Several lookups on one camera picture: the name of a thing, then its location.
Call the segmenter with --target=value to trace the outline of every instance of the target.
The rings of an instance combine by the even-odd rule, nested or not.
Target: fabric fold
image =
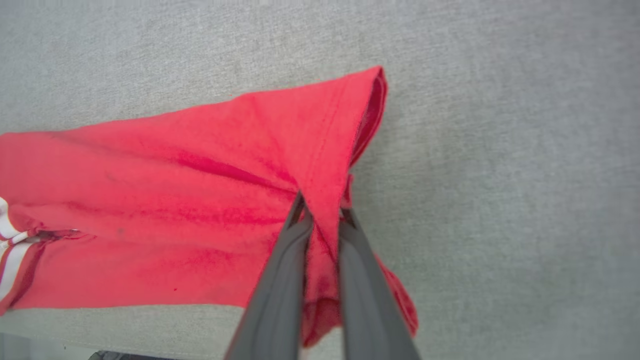
[[[303,323],[305,345],[315,344],[340,324],[339,209],[386,94],[374,67],[153,117],[0,136],[2,235],[40,240],[6,242],[2,284],[15,273],[18,286],[0,313],[245,306],[300,190],[315,221]],[[22,249],[14,271],[7,259]],[[381,266],[415,333],[410,298]]]

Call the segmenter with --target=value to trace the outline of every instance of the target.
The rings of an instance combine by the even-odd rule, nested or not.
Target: red fabric
[[[153,117],[0,136],[10,222],[43,240],[11,306],[245,306],[301,190],[316,222],[303,324],[313,345],[340,324],[339,208],[386,93],[375,67]],[[382,268],[415,333],[410,298]]]

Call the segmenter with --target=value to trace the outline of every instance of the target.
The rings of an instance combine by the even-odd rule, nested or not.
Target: black object
[[[340,297],[347,360],[419,360],[393,294],[353,213],[342,210]],[[297,360],[305,251],[313,219],[299,193],[225,360]]]

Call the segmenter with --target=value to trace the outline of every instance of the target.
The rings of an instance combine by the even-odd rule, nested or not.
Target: folded shirt
[[[0,315],[245,306],[302,191],[315,222],[303,339],[315,344],[340,325],[339,209],[386,94],[374,67],[153,117],[0,136]],[[415,334],[411,299],[380,265]]]

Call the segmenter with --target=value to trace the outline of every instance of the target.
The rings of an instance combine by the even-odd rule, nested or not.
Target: gray fabric surface
[[[0,131],[68,129],[371,65],[355,169],[425,359],[640,358],[636,0],[134,8],[0,3]],[[0,331],[220,358],[240,310],[14,311]],[[311,359],[340,357],[339,333]]]

